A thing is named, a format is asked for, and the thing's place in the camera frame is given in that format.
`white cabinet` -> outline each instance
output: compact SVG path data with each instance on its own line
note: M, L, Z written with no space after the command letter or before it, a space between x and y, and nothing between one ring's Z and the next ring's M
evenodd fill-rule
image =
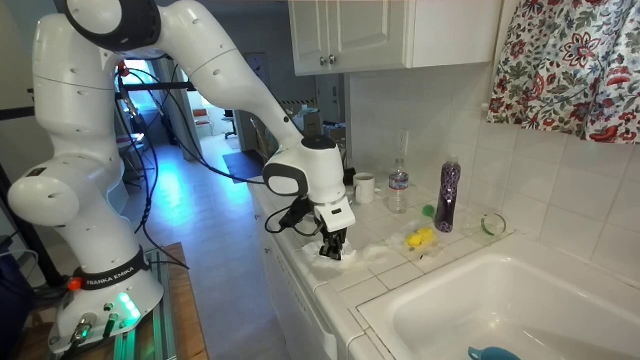
M289 1L297 75L488 62L502 0Z
M335 336L291 271L276 238L264 230L266 218L264 213L257 216L257 229L263 248L269 295L291 359L338 360Z

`floral curtain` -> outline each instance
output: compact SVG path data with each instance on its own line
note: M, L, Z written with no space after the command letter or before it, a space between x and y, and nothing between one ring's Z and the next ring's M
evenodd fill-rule
M489 122L640 143L640 1L523 0Z

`white tile countertop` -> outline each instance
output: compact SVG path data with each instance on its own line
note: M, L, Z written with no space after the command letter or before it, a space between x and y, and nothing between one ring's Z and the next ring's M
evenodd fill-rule
M254 195L256 206L259 205L265 214L285 208L293 201L293 198L271 193L265 186L250 184L249 189ZM359 305L487 245L483 243L481 236L473 233L463 234L454 230L443 234L434 229L439 241L434 255L421 259L420 256L396 251L390 238L404 225L418 220L420 226L433 228L432 219L423 216L422 209L426 204L436 207L437 199L415 187L407 192L413 206L410 205L408 211L401 215L392 214L387 209L384 194L376 195L372 204L352 204L356 224L349 227L347 240L359 256L357 261L348 261L347 257L344 261L322 258L317 253L322 244L321 235L306 238L291 229L275 235L282 252L297 272L296 275L308 293L313 294L318 308L338 332L336 336L341 336L348 345L349 352L368 354L372 344L380 352L377 357L369 354L368 357L359 358L393 359L357 310ZM456 209L456 216L464 211ZM274 217L272 224L277 224L282 215ZM315 224L307 221L298 226L299 230L307 233L313 232L315 228Z

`water bottle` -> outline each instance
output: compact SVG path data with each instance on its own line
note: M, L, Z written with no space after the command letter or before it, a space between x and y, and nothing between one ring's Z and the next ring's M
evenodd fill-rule
M389 174L389 211L395 214L406 213L406 195L404 190L409 187L409 174L404 170L404 159L396 159L396 165Z
M443 233L450 233L453 230L453 214L456 211L456 200L458 200L458 183L462 169L458 164L458 158L451 156L442 165L442 175L440 176L440 198L438 199L438 211L436 212L436 229Z

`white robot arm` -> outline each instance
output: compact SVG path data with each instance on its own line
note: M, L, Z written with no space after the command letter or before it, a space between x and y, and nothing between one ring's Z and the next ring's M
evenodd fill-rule
M163 296L130 221L107 201L124 171L113 127L114 72L124 58L166 53L212 104L258 116L280 143L264 168L271 191L307 196L323 224L326 255L342 248L355 218L345 196L341 156L326 138L304 138L225 30L195 1L67 0L66 14L38 23L33 75L38 123L54 157L9 192L25 220L54 227L81 267L49 337L54 353L129 331Z

